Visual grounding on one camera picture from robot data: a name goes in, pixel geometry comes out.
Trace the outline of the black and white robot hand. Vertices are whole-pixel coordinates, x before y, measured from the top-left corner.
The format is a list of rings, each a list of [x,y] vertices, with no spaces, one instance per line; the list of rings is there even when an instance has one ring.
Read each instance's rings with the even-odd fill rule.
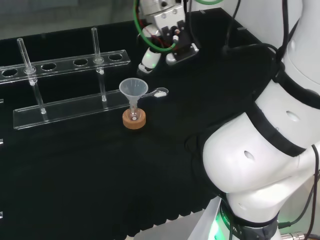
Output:
[[[180,0],[137,0],[133,7],[134,24],[147,50],[138,70],[150,74],[165,56],[172,66],[194,57],[199,48],[186,23]]]

